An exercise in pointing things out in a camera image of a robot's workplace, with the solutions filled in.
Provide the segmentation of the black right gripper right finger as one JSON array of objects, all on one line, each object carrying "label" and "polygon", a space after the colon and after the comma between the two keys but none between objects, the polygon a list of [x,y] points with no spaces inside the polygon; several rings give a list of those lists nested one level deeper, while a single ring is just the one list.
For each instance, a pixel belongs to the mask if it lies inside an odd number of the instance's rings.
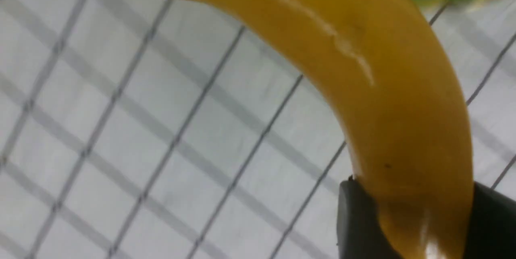
[{"label": "black right gripper right finger", "polygon": [[476,182],[463,258],[516,257],[515,200]]}]

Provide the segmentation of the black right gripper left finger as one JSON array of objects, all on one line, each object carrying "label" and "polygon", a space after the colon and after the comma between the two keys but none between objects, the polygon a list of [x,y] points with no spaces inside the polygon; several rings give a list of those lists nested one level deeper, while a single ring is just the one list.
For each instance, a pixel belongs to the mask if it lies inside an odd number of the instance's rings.
[{"label": "black right gripper left finger", "polygon": [[352,176],[339,185],[337,246],[340,259],[400,259],[377,220],[376,206]]}]

